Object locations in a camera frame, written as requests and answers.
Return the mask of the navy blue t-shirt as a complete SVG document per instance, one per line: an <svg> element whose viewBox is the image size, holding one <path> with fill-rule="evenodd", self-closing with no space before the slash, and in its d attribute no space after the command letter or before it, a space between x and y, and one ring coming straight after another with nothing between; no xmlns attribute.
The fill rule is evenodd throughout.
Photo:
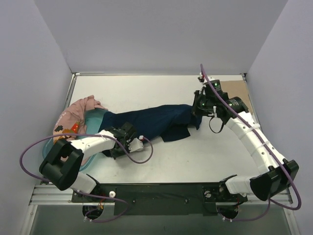
<svg viewBox="0 0 313 235"><path fill-rule="evenodd" d="M187 104L162 105L158 107L124 112L104 113L99 131L122 129L128 123L135 130L134 138L144 136L148 140L161 137L164 142L179 141L190 136L188 127L200 128L202 117L192 114Z"/></svg>

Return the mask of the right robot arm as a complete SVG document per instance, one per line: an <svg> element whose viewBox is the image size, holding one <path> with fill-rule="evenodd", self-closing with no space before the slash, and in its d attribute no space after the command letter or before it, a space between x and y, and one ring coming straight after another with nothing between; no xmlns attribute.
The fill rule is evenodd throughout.
<svg viewBox="0 0 313 235"><path fill-rule="evenodd" d="M222 126L228 127L242 142L259 172L257 176L235 175L226 179L218 189L220 198L230 200L236 194L253 193L266 201L289 188L299 170L297 162L287 160L273 147L242 99L229 98L219 80L200 78L199 81L202 89L194 92L192 114L219 118Z"/></svg>

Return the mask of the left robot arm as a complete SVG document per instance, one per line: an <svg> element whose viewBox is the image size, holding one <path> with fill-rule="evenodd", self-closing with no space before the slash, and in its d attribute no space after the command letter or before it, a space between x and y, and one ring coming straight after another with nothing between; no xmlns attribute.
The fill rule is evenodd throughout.
<svg viewBox="0 0 313 235"><path fill-rule="evenodd" d="M82 163L103 151L109 151L111 157L117 158L142 149L143 143L136 137L135 128L126 122L119 129L104 129L95 137L57 140L40 165L39 172L59 190L70 188L83 192L88 201L94 202L99 199L101 190L95 179L80 172Z"/></svg>

